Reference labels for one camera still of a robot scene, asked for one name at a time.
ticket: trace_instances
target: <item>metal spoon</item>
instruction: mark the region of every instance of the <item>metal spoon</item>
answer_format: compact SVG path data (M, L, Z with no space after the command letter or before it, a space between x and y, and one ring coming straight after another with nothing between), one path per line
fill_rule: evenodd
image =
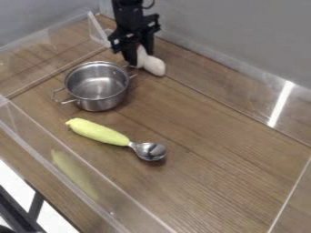
M128 137L110 128L75 118L65 123L75 134L95 141L121 147L130 147L140 159L157 161L165 156L165 147L157 143L133 143Z

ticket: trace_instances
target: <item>stainless steel pot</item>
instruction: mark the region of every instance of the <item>stainless steel pot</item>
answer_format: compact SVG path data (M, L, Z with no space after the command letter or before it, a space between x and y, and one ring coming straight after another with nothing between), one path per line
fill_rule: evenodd
M113 108L128 92L129 76L124 68L107 62L89 62L73 68L63 87L53 91L51 100L62 105L74 103L81 109L97 112ZM70 98L59 101L57 92L66 89Z

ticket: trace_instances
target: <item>spoon handle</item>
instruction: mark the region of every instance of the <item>spoon handle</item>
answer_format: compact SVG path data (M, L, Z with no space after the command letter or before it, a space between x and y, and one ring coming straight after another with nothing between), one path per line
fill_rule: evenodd
M66 126L74 131L75 134L87 137L95 141L106 144L125 147L129 139L122 134L113 131L110 128L103 127L95 123L81 118L74 118L65 123Z

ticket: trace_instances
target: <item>wooden table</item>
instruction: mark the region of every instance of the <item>wooden table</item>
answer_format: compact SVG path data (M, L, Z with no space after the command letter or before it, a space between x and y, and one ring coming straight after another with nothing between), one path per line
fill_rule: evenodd
M161 50L170 49L169 43L160 45ZM89 60L120 63L121 57L105 50ZM176 75L186 66L177 68ZM169 77L144 71L130 84L126 101L111 111L59 107L49 94L61 86L62 76L17 94L11 102L176 232L265 232L308 161L309 147ZM165 163L148 164L129 150L73 134L63 125L73 117L118 130L133 141L164 144ZM83 232L101 232L106 226L98 215L9 138L0 137L5 160L49 202Z

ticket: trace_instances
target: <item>white wall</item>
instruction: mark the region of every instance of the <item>white wall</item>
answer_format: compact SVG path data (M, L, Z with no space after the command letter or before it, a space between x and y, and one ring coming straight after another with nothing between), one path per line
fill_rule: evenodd
M1 0L0 46L86 9L98 12L98 0Z
M110 0L99 1L110 15ZM174 43L249 74L311 87L309 1L156 0L154 11L160 35Z

